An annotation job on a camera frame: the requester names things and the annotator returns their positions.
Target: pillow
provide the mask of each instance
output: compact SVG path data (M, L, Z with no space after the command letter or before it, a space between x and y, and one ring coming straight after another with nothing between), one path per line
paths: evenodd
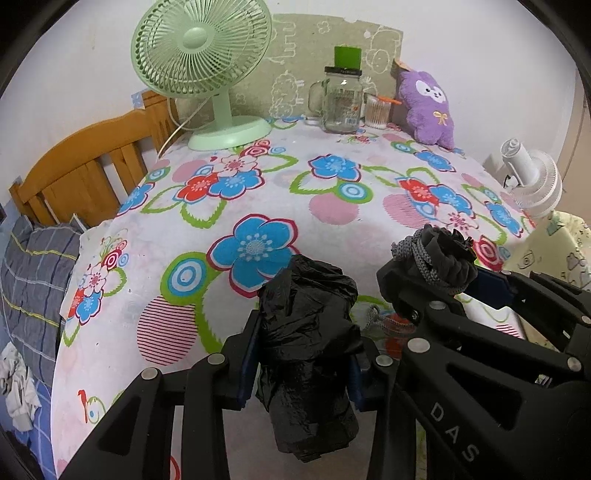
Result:
M401 72L398 98L408 108L414 139L425 145L454 149L453 120L445 93L427 72Z
M2 314L12 343L33 374L53 383L60 334L60 306L78 258L80 234L68 224L33 228L20 217L2 268Z

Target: wooden headboard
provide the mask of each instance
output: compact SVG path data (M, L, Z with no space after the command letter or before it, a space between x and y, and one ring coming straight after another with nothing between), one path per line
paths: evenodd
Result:
M42 225L69 222L76 213L89 226L113 218L120 204L107 179L100 156L111 157L129 194L146 175L136 142L151 137L160 150L175 130L167 98L154 92L142 95L145 109L83 128L62 140L35 164L22 184L10 193L18 210ZM176 115L174 102L171 104Z

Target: wallpaper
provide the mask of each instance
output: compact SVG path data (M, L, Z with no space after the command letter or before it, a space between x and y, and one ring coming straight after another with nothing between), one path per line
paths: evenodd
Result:
M305 114L309 88L324 78L325 66L334 65L336 45L362 49L362 82L367 92L394 95L392 70L400 58L400 30L341 17L281 14L273 16L271 43L260 64L230 90L232 113L263 118ZM198 104L178 100L180 116L189 115ZM193 126L212 119L211 102L196 119Z

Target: cotton swab container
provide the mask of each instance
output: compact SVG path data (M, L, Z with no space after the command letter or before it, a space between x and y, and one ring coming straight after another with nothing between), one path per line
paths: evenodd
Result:
M365 104L366 127L385 129L389 122L392 104L401 105L402 102L393 98L368 93Z

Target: white cloth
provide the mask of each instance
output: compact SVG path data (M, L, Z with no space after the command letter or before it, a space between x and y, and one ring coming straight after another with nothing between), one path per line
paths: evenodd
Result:
M111 225L113 220L105 220L100 225L86 230L80 236L80 256L74 265L72 275L70 276L70 282L64 295L64 299L61 302L60 315L64 320L68 319L70 312L70 306L74 300L74 295L78 290L78 282L86 272L88 265L92 262L95 254L100 250L100 243L106 232Z
M11 342L2 351L0 390L6 396L6 407L12 418L12 425L20 432L32 430L35 412L41 407L41 403L31 370Z
M257 289L292 253L355 280L351 317L363 328L371 305L391 312L376 272L392 241L425 223L456 228L475 239L483 265L500 270L511 244L528 235L524 218L475 160L416 144L394 127L340 136L279 121L257 145L216 153L192 151L185 137L130 195L75 278L81 291L51 396L56 471L144 368L191 368L241 332ZM364 478L374 419L360 414L348 449L303 465L277 451L268 413L253 398L240 413L224 412L232 480ZM178 409L173 480L182 477L181 425Z

